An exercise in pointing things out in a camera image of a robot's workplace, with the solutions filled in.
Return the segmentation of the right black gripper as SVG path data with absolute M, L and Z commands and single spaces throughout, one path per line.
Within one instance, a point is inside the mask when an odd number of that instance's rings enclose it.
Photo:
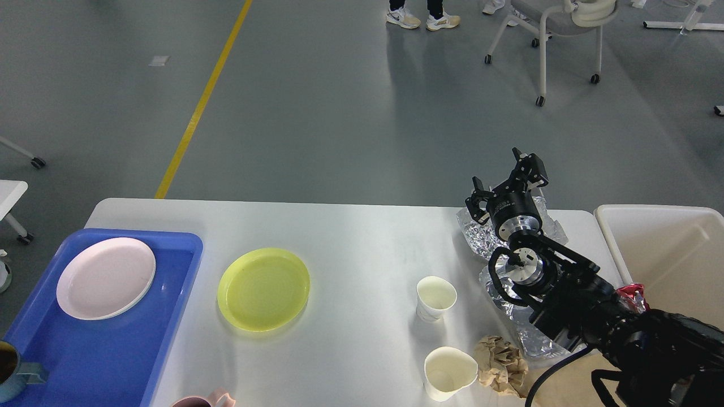
M 517 148 L 512 148 L 512 153 L 515 167 L 505 181 L 505 190 L 509 193 L 494 195 L 478 177 L 473 177 L 471 195 L 466 198 L 471 219 L 480 225 L 486 225 L 490 219 L 499 238 L 509 238 L 520 230 L 541 232 L 540 212 L 530 191 L 550 183 L 545 164 L 538 155 L 524 154 Z

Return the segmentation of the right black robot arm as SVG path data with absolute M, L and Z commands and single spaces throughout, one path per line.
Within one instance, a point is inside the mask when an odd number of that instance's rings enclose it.
M 616 381 L 626 406 L 721 406 L 722 331 L 682 314 L 635 311 L 589 258 L 547 237 L 532 190 L 548 184 L 535 154 L 512 149 L 509 178 L 486 190 L 473 178 L 465 204 L 473 221 L 492 224 L 504 242 L 487 270 L 497 293 L 510 304 L 532 309 L 529 321 L 572 352 L 536 379 L 525 405 L 533 404 L 547 378 L 593 350 L 615 370 L 595 369 L 591 381 L 601 402 L 616 402 L 604 381 Z

